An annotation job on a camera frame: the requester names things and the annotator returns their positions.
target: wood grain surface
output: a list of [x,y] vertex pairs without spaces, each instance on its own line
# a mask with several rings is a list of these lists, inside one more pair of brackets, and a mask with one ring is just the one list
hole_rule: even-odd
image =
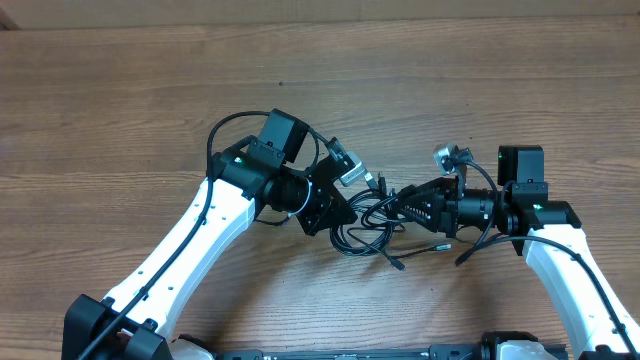
[[10,29],[635,15],[639,0],[0,0]]
[[[640,319],[639,34],[638,16],[0,33],[0,358],[59,358],[72,301],[101,298],[186,209],[215,122],[274,107],[396,188],[439,176],[438,143],[469,146],[494,175],[498,145],[542,145],[552,198],[571,202]],[[226,126],[214,148],[262,121]],[[311,155],[307,141],[298,165]],[[444,240],[410,226],[393,246]],[[326,231],[255,224],[176,333],[218,350],[410,348],[490,330],[568,342],[510,246],[456,268],[465,246],[399,272],[339,254]]]

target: white arm link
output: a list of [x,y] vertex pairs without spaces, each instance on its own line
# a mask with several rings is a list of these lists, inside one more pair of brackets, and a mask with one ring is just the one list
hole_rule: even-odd
[[[111,289],[106,297],[115,300],[112,308],[122,309],[136,292],[158,271],[193,228],[205,205],[207,180],[180,221],[158,247],[129,277]],[[200,226],[187,247],[149,290],[149,296],[127,314],[139,324],[146,319],[158,323],[156,333],[171,338],[187,301],[227,246],[253,221],[255,201],[242,197],[242,189],[223,180],[213,183],[213,196],[206,223]]]
[[[582,256],[598,278],[620,321],[625,324],[634,346],[640,348],[640,328],[622,306],[591,256],[584,231],[571,225],[546,225],[544,229],[529,231],[529,235],[555,241]],[[572,261],[562,250],[535,241],[525,241],[523,255],[547,289],[560,315],[574,358],[579,358],[583,351],[594,351],[597,345],[608,345],[614,352],[628,352],[580,264]]]

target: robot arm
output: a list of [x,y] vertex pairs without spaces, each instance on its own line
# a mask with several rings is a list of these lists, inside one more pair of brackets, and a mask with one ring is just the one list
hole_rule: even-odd
[[[206,196],[205,180],[185,214],[158,247],[129,277],[107,293],[105,299],[111,303],[113,311],[122,311],[180,246],[196,222]],[[153,321],[155,333],[170,338],[193,291],[227,246],[249,227],[254,215],[254,199],[246,199],[242,197],[242,189],[224,180],[216,180],[206,221],[127,317],[138,324]]]
[[[640,347],[638,324],[629,316],[596,265],[580,220],[568,203],[548,199],[541,147],[500,147],[498,184],[503,186],[501,192],[483,173],[484,170],[481,173],[491,184],[492,190],[465,188],[467,165],[476,165],[473,167],[477,168],[468,149],[460,150],[452,144],[440,146],[436,148],[434,158],[442,174],[455,173],[455,179],[439,178],[418,187],[403,189],[393,206],[399,214],[430,231],[444,232],[448,237],[455,237],[459,226],[474,226],[484,230],[478,242],[456,260],[457,265],[461,265],[477,250],[507,242],[511,239],[509,236],[515,237],[512,243],[516,253],[525,257],[549,293],[569,335],[576,359],[587,358],[581,355],[592,356],[597,351],[621,354],[633,347]],[[494,224],[500,233],[487,238],[488,230]],[[551,240],[578,254],[602,287],[604,298],[611,304],[610,309],[607,309],[602,294],[578,261],[557,247],[539,241],[517,239],[523,236]],[[621,331],[625,331],[629,341],[625,342]],[[504,346],[504,351],[518,348],[508,344],[508,340],[504,343],[510,345]],[[600,345],[606,345],[609,349],[605,350]],[[492,359],[521,358],[517,353],[512,357],[506,353],[498,356],[502,351],[500,344],[494,344],[493,351]]]
[[[571,225],[545,225],[539,230],[531,229],[529,235],[552,240],[580,254],[597,277],[634,346],[640,348],[640,328],[591,256],[584,231]],[[551,297],[569,335],[575,359],[583,352],[596,351],[598,345],[607,345],[615,353],[628,352],[593,283],[576,261],[556,248],[533,241],[525,241],[523,256]]]
[[[226,247],[258,216],[265,205],[296,215],[307,235],[357,216],[333,183],[348,186],[366,169],[337,139],[319,136],[306,123],[277,109],[240,116],[266,115],[258,137],[249,136],[207,161],[208,178],[183,217],[149,257],[101,302],[80,296],[67,311],[62,358],[128,360],[171,359],[211,355],[187,342],[166,342],[193,291]],[[316,159],[304,171],[290,169],[307,132],[316,141]],[[318,138],[329,156],[317,162]]]

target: wooden table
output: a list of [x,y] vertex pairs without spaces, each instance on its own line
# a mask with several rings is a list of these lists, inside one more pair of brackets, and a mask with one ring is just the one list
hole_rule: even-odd
[[[438,143],[470,147],[494,176],[498,145],[542,145],[552,198],[571,202],[640,319],[638,16],[1,32],[0,86],[2,359],[59,358],[71,302],[101,298],[186,209],[209,129],[274,107],[396,188],[439,176]],[[262,121],[227,126],[215,148]],[[308,141],[300,166],[311,154]],[[413,226],[394,242],[443,240]],[[326,231],[255,224],[176,332],[219,350],[410,348],[504,329],[568,342],[510,246],[456,268],[465,247],[399,272],[339,254]]]

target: black cable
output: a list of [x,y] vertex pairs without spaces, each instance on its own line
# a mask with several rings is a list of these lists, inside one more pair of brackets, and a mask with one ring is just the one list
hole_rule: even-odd
[[287,216],[286,218],[284,218],[284,219],[282,219],[280,221],[266,221],[266,220],[260,220],[260,219],[254,219],[253,221],[258,222],[260,224],[265,224],[265,225],[282,226],[282,225],[288,223],[289,220],[291,220],[291,218],[289,216]]
[[315,132],[311,127],[309,127],[309,131],[311,132],[311,137],[313,137],[313,142],[316,145],[316,154],[313,157],[311,165],[305,170],[305,176],[309,175],[313,171],[313,169],[315,169],[316,165],[318,164],[318,157],[320,156],[320,145],[318,144],[318,138],[321,137],[321,135]]
[[[364,202],[373,200],[378,201],[372,205],[363,204]],[[346,234],[344,225],[331,227],[329,238],[333,247],[340,253],[347,256],[371,256],[380,254],[387,258],[391,265],[398,270],[404,270],[405,268],[404,264],[402,264],[399,259],[408,258],[427,251],[442,251],[448,249],[443,248],[442,245],[434,245],[406,254],[389,254],[387,252],[387,247],[391,242],[393,234],[401,233],[406,230],[403,223],[407,222],[407,220],[391,216],[389,205],[396,200],[396,195],[387,195],[378,189],[367,189],[352,196],[347,203],[354,211],[362,214],[360,217],[361,226],[347,229]],[[377,219],[380,220],[380,222],[374,222],[371,219]],[[368,243],[356,236],[353,233],[354,231],[378,231],[380,232],[380,235],[375,240]],[[363,246],[353,246],[349,242],[349,238],[359,242]]]
[[493,207],[491,208],[491,215],[489,216],[489,222],[487,223],[487,226],[482,231],[482,235],[480,235],[478,240],[476,240],[475,244],[471,248],[467,249],[460,256],[458,256],[458,258],[456,259],[456,263],[458,261],[464,262],[466,259],[468,259],[473,253],[472,250],[487,238],[487,235],[489,235],[489,231],[491,231],[491,228],[493,227],[493,223],[495,222],[496,211],[497,211],[496,208],[498,207],[498,201],[499,201],[499,197],[498,197],[499,193],[498,193],[498,188],[496,187],[496,184],[493,182],[493,179],[491,179],[491,176],[489,176],[489,174],[480,165],[476,164],[473,161],[460,161],[456,165],[458,164],[469,165],[472,168],[476,169],[487,180],[487,182],[489,183],[489,186],[491,186],[491,190],[493,190],[494,200],[493,200]]
[[136,306],[136,304],[149,294],[149,289],[151,289],[151,287],[153,287],[153,285],[158,281],[158,279],[160,279],[160,277],[171,266],[171,264],[175,261],[175,259],[177,259],[178,256],[180,256],[180,253],[182,253],[182,250],[184,250],[187,247],[187,245],[189,245],[189,242],[191,241],[191,239],[193,239],[195,234],[198,232],[200,225],[202,225],[202,223],[206,220],[207,211],[209,210],[209,206],[211,205],[211,198],[213,196],[213,178],[211,176],[213,171],[213,163],[211,160],[211,150],[213,147],[213,137],[215,136],[218,129],[220,129],[220,127],[222,127],[222,125],[226,124],[227,122],[239,117],[256,116],[256,115],[269,116],[269,114],[270,113],[264,112],[264,111],[239,112],[236,114],[229,115],[226,118],[220,120],[213,127],[213,129],[211,129],[211,132],[209,133],[209,138],[207,139],[207,157],[206,157],[207,159],[207,170],[206,170],[207,197],[206,197],[204,206],[202,208],[202,211],[200,212],[200,215],[198,215],[198,218],[196,219],[196,223],[193,225],[193,227],[191,228],[191,231],[189,231],[189,234],[187,234],[187,236],[182,241],[180,246],[178,246],[178,248],[173,252],[173,254],[171,254],[171,256],[167,259],[167,261],[165,261],[164,264],[162,264],[160,269],[158,269],[158,271],[151,277],[151,279],[149,279],[149,281],[143,287],[141,287],[140,290],[138,290],[138,293],[136,294],[136,296],[134,296],[134,298],[122,309],[122,311],[120,311],[120,314],[118,314],[118,316],[116,316],[116,318],[113,319],[113,321],[111,321],[111,323],[109,323],[109,325],[107,325],[107,327],[105,327],[104,330],[102,330],[100,334],[98,334],[95,337],[95,339],[93,339],[93,341],[89,344],[89,346],[87,346],[84,349],[84,351],[80,354],[80,356],[78,356],[78,360],[84,360],[89,355],[91,355],[91,353],[96,349],[96,347],[100,345],[102,340],[104,340],[104,338],[107,337],[107,335],[112,333],[115,330],[115,328],[118,325],[120,325],[120,322],[122,322],[125,316]]
[[509,180],[504,184],[504,186],[502,187],[502,191],[500,191],[500,203],[498,204],[498,206],[504,207],[506,193],[507,191],[509,191],[511,186],[513,186],[513,184],[515,183],[516,183],[515,180]]
[[320,139],[320,141],[322,141],[323,144],[327,145],[327,143],[329,143],[329,140],[325,139],[324,136],[317,133],[312,127],[309,127],[309,132],[314,138]]
[[456,239],[457,241],[459,241],[459,242],[461,242],[461,243],[465,243],[465,244],[470,244],[470,245],[475,244],[475,242],[473,242],[473,241],[462,240],[462,239],[460,239],[460,238],[458,237],[458,232],[460,232],[460,230],[462,230],[462,229],[466,229],[466,228],[470,228],[470,227],[473,227],[473,226],[471,226],[471,225],[464,225],[464,226],[460,226],[460,227],[458,228],[458,230],[456,230],[456,236],[454,237],[454,239]]
[[[629,350],[629,352],[631,353],[633,358],[636,359],[636,360],[639,359],[638,353],[636,352],[636,349],[633,346],[633,342],[631,341],[631,338],[629,338],[629,334],[626,331],[626,327],[620,321],[620,318],[618,318],[618,315],[616,314],[615,310],[613,309],[613,305],[611,305],[611,301],[609,301],[609,297],[607,297],[607,294],[604,291],[604,288],[602,287],[602,284],[600,284],[600,281],[598,281],[598,278],[596,277],[596,274],[593,272],[593,270],[591,270],[589,265],[584,261],[584,259],[582,258],[582,256],[580,256],[580,254],[574,252],[573,250],[569,249],[568,247],[566,247],[566,246],[564,246],[562,244],[559,244],[559,243],[557,243],[555,241],[552,241],[552,240],[549,240],[549,239],[545,239],[545,238],[541,238],[541,237],[537,237],[537,236],[507,236],[507,237],[498,238],[499,235],[501,235],[501,234],[496,234],[496,235],[494,235],[494,238],[492,240],[490,240],[490,241],[487,240],[485,242],[482,242],[482,243],[477,244],[476,246],[474,246],[470,250],[469,257],[471,255],[473,255],[476,251],[482,250],[482,249],[484,249],[486,247],[489,247],[491,245],[505,243],[505,242],[512,242],[512,241],[536,241],[536,242],[547,244],[547,245],[552,246],[552,247],[554,247],[556,249],[564,251],[569,256],[571,256],[571,258],[574,259],[578,264],[580,264],[580,266],[585,271],[585,273],[587,273],[587,276],[589,277],[589,280],[591,280],[591,282],[593,283],[593,287],[596,289],[596,292],[598,292],[598,295],[600,296],[600,300],[602,300],[602,304],[606,308],[607,313],[609,314],[609,317],[611,318],[611,321],[613,322],[616,330],[618,331],[618,334],[622,338],[622,341],[626,345],[627,349]],[[466,261],[469,257],[467,257],[466,259],[463,259],[461,261],[456,260],[456,266],[462,265],[462,263],[464,263],[464,261]]]
[[489,235],[489,231],[493,227],[493,223],[496,218],[496,207],[497,207],[496,204],[498,204],[498,188],[496,187],[496,184],[493,182],[493,179],[491,179],[491,176],[489,176],[489,174],[480,165],[476,164],[473,161],[461,161],[459,162],[459,164],[469,165],[472,168],[478,170],[478,172],[487,180],[487,182],[489,183],[489,186],[491,186],[491,190],[493,190],[493,194],[495,198],[493,202],[494,205],[491,209],[491,215],[489,216],[489,223],[487,223],[487,226],[484,228],[482,235],[480,235],[480,237],[476,241],[476,244],[479,244],[482,241],[484,241],[487,235]]

